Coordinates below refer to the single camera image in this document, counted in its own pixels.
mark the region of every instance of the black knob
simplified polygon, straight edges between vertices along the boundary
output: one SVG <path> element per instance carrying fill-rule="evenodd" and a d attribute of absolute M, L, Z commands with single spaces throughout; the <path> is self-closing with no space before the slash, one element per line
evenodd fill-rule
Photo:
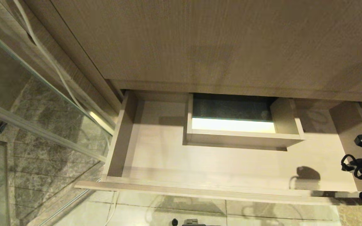
<path fill-rule="evenodd" d="M 172 226 L 177 226 L 177 225 L 178 225 L 178 220 L 174 218 L 174 219 L 171 221 L 171 224 L 172 224 Z"/>

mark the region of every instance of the tiled floor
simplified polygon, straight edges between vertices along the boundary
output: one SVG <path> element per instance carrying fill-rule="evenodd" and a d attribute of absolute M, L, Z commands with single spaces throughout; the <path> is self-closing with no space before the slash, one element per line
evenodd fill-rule
<path fill-rule="evenodd" d="M 96 153 L 107 149 L 103 131 L 36 78 L 30 78 L 11 112 Z M 26 225 L 48 199 L 99 162 L 12 125 L 0 140 L 7 142 L 12 226 Z"/>
<path fill-rule="evenodd" d="M 56 226 L 104 226 L 115 204 L 114 192 L 97 191 L 60 220 Z M 196 218 L 199 223 L 219 226 L 322 225 L 340 226 L 336 206 L 305 206 L 237 202 L 120 192 L 109 226 L 170 226 Z"/>
<path fill-rule="evenodd" d="M 362 225 L 362 206 L 338 206 L 342 226 Z"/>

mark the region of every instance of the shower floor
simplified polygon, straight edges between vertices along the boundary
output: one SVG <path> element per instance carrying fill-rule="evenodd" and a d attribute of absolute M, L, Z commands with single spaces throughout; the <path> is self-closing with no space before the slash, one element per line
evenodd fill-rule
<path fill-rule="evenodd" d="M 59 136 L 104 154 L 103 131 L 45 84 L 31 78 L 11 111 Z M 59 191 L 99 166 L 99 161 L 7 125 L 0 134 L 7 142 L 10 219 L 24 226 L 41 214 Z"/>

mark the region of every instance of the white cable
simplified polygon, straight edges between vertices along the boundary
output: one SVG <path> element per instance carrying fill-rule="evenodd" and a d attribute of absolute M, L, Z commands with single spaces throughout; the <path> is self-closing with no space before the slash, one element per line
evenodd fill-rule
<path fill-rule="evenodd" d="M 104 224 L 104 226 L 107 226 L 107 224 L 108 224 L 108 222 L 110 222 L 112 216 L 114 216 L 115 208 L 117 207 L 117 202 L 118 202 L 118 197 L 119 197 L 118 192 L 119 192 L 119 191 L 115 191 L 115 192 L 114 192 L 114 195 L 116 196 L 114 209 L 112 210 L 111 216 L 108 218 L 108 220 L 107 220 L 107 222 Z"/>
<path fill-rule="evenodd" d="M 61 70 L 58 67 L 58 62 L 56 62 L 55 59 L 53 59 L 52 57 L 49 56 L 49 53 L 44 49 L 44 47 L 42 46 L 42 44 L 40 43 L 40 41 L 37 39 L 37 36 L 34 34 L 33 32 L 33 28 L 30 25 L 30 21 L 29 18 L 26 15 L 25 10 L 23 9 L 22 5 L 19 3 L 18 0 L 13 0 L 15 2 L 16 7 L 19 9 L 20 14 L 22 15 L 26 27 L 29 30 L 30 36 L 32 37 L 34 43 L 36 44 L 36 46 L 38 47 L 38 49 L 41 51 L 41 53 L 47 58 L 47 60 L 50 61 L 50 63 L 52 64 L 52 66 L 54 67 L 54 69 L 56 70 L 59 78 L 61 79 L 66 91 L 68 91 L 69 95 L 71 96 L 72 100 L 75 102 L 76 106 L 78 106 L 78 108 L 87 116 L 89 116 L 89 118 L 96 123 L 97 125 L 99 125 L 99 123 L 82 107 L 81 104 L 79 104 L 78 100 L 75 98 L 75 96 L 72 94 L 71 90 L 69 89 L 68 84 L 66 83 L 65 79 L 63 78 L 63 75 L 61 73 Z M 105 136 L 106 138 L 106 142 L 107 145 L 110 146 L 110 142 L 108 140 L 108 138 Z"/>

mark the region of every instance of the open drawer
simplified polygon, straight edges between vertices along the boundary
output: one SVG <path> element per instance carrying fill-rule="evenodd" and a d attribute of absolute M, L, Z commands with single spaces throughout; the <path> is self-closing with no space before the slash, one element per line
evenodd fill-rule
<path fill-rule="evenodd" d="M 102 182 L 76 187 L 320 205 L 342 204 L 362 191 L 362 180 L 340 166 L 346 153 L 362 156 L 353 142 L 362 133 L 358 103 L 297 104 L 294 121 L 305 140 L 279 151 L 187 145 L 190 96 L 143 93 L 125 94 Z"/>
<path fill-rule="evenodd" d="M 221 96 L 221 104 L 211 104 L 216 102 L 216 96 Z M 185 114 L 184 125 L 186 133 L 184 138 L 187 145 L 200 146 L 218 146 L 218 147 L 233 147 L 245 149 L 268 149 L 268 150 L 287 150 L 287 147 L 304 140 L 303 127 L 299 117 L 297 116 L 296 105 L 293 99 L 278 98 L 269 104 L 269 111 L 266 109 L 266 99 L 263 101 L 250 100 L 224 100 L 224 96 L 233 95 L 210 95 L 211 100 L 197 99 L 200 103 L 198 107 L 194 105 L 194 94 L 189 94 L 187 103 L 187 114 Z M 252 116 L 253 112 L 248 112 L 250 109 L 255 111 L 259 109 L 257 115 L 260 114 L 261 106 L 263 113 L 267 113 L 267 121 L 255 120 L 260 117 Z M 248 112 L 250 117 L 241 118 L 241 113 L 238 114 L 239 119 L 234 120 L 234 112 Z M 216 112 L 224 118 L 228 115 L 227 120 L 216 117 Z"/>

